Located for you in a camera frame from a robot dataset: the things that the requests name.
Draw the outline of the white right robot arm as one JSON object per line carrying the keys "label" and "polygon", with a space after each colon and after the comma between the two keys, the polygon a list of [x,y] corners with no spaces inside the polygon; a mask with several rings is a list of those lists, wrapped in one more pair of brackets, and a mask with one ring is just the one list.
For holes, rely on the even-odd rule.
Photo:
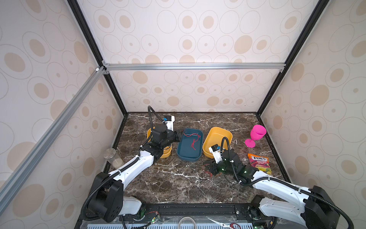
{"label": "white right robot arm", "polygon": [[297,186],[258,168],[244,165],[232,149],[222,149],[214,145],[209,151],[213,155],[213,160],[208,163],[212,174],[232,175],[238,185],[259,189],[280,198],[277,201],[257,196],[248,209],[252,219],[260,219],[262,216],[276,217],[301,224],[308,229],[335,229],[339,218],[343,217],[348,228],[354,228],[351,218],[334,204],[321,187]]}

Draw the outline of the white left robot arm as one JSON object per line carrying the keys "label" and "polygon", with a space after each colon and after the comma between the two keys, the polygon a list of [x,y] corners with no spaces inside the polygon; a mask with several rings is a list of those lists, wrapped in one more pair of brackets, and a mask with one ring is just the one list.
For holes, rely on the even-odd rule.
{"label": "white left robot arm", "polygon": [[139,149],[133,159],[110,173],[99,173],[92,184],[80,216],[84,221],[103,219],[112,222],[120,215],[141,215],[143,203],[134,197],[125,197],[126,187],[145,169],[161,158],[164,149],[181,142],[184,130],[170,130],[159,124],[151,130],[151,138]]}

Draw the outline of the left yellow plastic bin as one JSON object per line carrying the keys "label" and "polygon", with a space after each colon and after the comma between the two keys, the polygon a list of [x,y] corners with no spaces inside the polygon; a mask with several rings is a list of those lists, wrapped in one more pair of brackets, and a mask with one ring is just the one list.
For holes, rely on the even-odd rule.
{"label": "left yellow plastic bin", "polygon": [[[147,139],[150,137],[151,135],[151,129],[148,129],[147,131]],[[171,151],[172,151],[172,145],[164,148],[163,154],[160,158],[167,158],[171,155]]]}

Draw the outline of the yellow plastic bin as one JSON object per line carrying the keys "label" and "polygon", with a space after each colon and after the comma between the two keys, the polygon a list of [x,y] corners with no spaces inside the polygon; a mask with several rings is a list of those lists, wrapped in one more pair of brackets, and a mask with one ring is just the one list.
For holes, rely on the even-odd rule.
{"label": "yellow plastic bin", "polygon": [[233,139],[233,134],[230,131],[222,129],[220,127],[211,128],[203,144],[204,155],[208,158],[214,158],[212,153],[210,153],[209,148],[216,144],[218,146],[221,146],[221,141],[223,137],[227,137],[229,143],[231,143]]}
{"label": "yellow plastic bin", "polygon": [[[150,137],[151,135],[151,129],[148,129],[147,131],[147,139]],[[171,155],[171,151],[172,151],[172,145],[164,148],[163,154],[160,158],[167,158]]]}

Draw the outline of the teal plastic bin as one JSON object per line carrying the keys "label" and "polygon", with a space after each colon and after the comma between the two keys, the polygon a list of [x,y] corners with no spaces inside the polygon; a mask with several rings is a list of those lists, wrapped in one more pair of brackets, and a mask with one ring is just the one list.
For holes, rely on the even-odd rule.
{"label": "teal plastic bin", "polygon": [[186,128],[177,147],[177,155],[181,160],[196,162],[202,156],[204,134],[201,130]]}

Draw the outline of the right yellow plastic bin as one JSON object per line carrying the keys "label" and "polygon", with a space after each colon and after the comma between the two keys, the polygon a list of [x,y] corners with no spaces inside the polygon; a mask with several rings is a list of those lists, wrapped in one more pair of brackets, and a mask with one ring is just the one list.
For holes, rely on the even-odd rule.
{"label": "right yellow plastic bin", "polygon": [[227,137],[229,143],[231,143],[233,139],[233,134],[230,131],[222,129],[220,127],[211,128],[203,144],[204,155],[208,158],[214,158],[212,153],[210,153],[209,148],[216,144],[218,146],[221,146],[221,141],[223,137]]}

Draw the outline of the orange candy bag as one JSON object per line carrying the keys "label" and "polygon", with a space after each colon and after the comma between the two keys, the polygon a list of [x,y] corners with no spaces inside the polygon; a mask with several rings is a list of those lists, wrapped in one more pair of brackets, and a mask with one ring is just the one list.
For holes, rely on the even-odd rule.
{"label": "orange candy bag", "polygon": [[269,158],[264,156],[257,156],[254,154],[248,154],[249,163],[251,166],[265,172],[268,175],[272,175],[272,170],[269,165]]}

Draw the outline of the pink plastic goblet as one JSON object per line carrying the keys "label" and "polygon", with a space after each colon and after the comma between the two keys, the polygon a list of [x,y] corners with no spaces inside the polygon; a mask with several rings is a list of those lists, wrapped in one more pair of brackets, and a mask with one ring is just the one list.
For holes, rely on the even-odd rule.
{"label": "pink plastic goblet", "polygon": [[267,130],[262,125],[253,126],[250,132],[250,138],[245,141],[245,145],[249,148],[255,147],[255,142],[262,139],[267,133]]}

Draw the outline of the clear jar with powder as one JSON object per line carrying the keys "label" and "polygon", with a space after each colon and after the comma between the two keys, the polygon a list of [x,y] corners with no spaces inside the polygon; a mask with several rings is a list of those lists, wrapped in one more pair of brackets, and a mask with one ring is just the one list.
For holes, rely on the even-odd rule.
{"label": "clear jar with powder", "polygon": [[103,152],[103,157],[115,168],[118,169],[124,165],[124,161],[114,148],[109,148]]}

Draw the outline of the horizontal aluminium bar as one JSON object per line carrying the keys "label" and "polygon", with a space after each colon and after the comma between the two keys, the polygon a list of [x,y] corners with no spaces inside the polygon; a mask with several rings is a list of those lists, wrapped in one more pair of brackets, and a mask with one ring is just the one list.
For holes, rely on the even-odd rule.
{"label": "horizontal aluminium bar", "polygon": [[106,64],[108,71],[284,69],[285,63]]}

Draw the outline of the diagonal aluminium bar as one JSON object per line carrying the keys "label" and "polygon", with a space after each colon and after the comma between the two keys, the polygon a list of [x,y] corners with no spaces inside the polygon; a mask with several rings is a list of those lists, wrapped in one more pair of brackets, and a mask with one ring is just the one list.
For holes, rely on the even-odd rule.
{"label": "diagonal aluminium bar", "polygon": [[94,87],[98,79],[105,73],[106,68],[99,66],[97,71],[89,77],[77,94],[62,110],[57,119],[48,128],[43,137],[35,144],[29,154],[16,168],[9,177],[7,182],[1,189],[1,214],[7,209],[11,201],[14,199],[20,188],[24,185],[30,174],[37,167],[41,159],[44,157],[50,146],[64,129],[66,124],[72,118],[76,110]]}

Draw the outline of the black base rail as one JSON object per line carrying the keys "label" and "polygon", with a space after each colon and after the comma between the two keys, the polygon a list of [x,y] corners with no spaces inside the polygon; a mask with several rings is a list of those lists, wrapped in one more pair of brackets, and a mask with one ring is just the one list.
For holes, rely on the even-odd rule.
{"label": "black base rail", "polygon": [[158,212],[162,218],[167,217],[232,217],[236,220],[244,220],[246,222],[264,223],[273,220],[274,217],[264,216],[259,211],[252,214],[251,205],[249,203],[219,203],[219,204],[147,204],[145,206],[145,215],[138,217],[137,215],[128,214],[123,217],[127,222],[148,222]]}

